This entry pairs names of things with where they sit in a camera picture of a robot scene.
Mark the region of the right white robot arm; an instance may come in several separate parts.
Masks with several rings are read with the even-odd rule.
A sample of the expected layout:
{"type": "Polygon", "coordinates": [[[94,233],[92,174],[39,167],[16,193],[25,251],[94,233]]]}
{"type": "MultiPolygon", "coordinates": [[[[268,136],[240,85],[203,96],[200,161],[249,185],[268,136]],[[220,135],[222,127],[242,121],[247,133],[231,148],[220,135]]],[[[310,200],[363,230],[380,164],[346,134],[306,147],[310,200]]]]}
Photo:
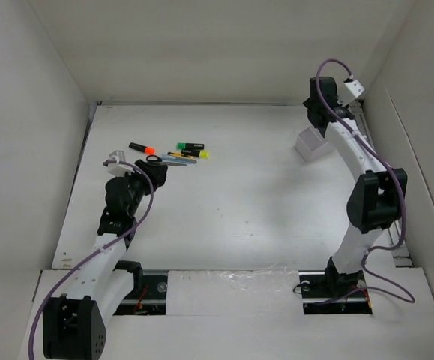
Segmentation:
{"type": "Polygon", "coordinates": [[[323,277],[325,290],[342,296],[362,282],[362,265],[375,241],[401,218],[408,177],[403,169],[389,170],[378,160],[355,117],[341,104],[334,78],[311,78],[304,106],[311,125],[337,150],[355,180],[346,203],[349,226],[323,277]]]}

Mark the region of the green highlighter marker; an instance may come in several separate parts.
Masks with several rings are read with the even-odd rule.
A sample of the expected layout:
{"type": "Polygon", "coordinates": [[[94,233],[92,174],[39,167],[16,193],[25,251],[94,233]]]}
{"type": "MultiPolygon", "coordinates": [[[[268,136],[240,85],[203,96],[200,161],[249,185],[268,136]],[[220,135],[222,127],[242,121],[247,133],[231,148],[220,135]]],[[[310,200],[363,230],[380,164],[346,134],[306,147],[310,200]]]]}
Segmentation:
{"type": "Polygon", "coordinates": [[[205,145],[202,143],[178,142],[176,148],[179,150],[204,150],[205,145]]]}

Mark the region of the orange highlighter marker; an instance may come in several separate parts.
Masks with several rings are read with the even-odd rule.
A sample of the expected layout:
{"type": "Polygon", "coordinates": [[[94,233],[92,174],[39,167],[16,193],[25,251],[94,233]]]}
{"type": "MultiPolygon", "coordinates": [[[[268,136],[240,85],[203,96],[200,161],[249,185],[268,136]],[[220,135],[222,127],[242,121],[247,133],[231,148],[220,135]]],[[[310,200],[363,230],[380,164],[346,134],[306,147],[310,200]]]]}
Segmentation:
{"type": "Polygon", "coordinates": [[[141,153],[146,154],[146,155],[154,155],[154,153],[155,153],[154,148],[151,148],[151,147],[148,147],[145,145],[140,145],[140,144],[137,144],[134,142],[131,142],[128,147],[134,151],[141,152],[141,153]]]}

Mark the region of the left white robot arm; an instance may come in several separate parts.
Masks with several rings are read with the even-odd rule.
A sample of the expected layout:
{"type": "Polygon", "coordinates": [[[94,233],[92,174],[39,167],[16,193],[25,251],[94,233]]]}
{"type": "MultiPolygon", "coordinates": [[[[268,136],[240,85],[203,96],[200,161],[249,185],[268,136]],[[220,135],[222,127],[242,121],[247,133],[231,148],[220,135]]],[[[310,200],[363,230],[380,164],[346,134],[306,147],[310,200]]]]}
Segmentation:
{"type": "Polygon", "coordinates": [[[35,317],[43,323],[46,359],[99,359],[110,318],[126,296],[143,291],[142,266],[122,257],[143,222],[136,218],[142,199],[154,198],[164,186],[168,166],[154,159],[128,163],[116,156],[105,166],[113,177],[105,185],[94,246],[54,287],[67,279],[70,286],[60,295],[49,291],[35,317]]]}

